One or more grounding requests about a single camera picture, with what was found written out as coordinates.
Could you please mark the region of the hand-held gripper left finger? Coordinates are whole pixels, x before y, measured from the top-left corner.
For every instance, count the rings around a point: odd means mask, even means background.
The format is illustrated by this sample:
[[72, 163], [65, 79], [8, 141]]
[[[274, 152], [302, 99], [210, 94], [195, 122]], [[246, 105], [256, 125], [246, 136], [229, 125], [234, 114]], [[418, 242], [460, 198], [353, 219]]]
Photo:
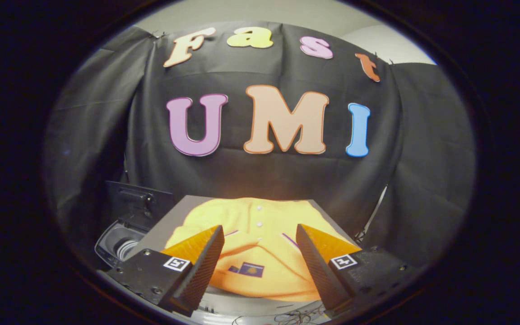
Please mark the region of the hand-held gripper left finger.
[[190, 317], [209, 286], [224, 245], [221, 225], [162, 251], [142, 249], [107, 275], [151, 304]]

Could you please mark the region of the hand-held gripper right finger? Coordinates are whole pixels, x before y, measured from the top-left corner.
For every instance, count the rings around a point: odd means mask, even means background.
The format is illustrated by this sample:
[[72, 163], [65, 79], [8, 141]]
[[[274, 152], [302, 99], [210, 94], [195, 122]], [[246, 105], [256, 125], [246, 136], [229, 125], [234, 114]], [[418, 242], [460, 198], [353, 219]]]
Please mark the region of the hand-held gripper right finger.
[[305, 224], [298, 224], [296, 241], [330, 316], [366, 313], [418, 273], [378, 246], [361, 248]]

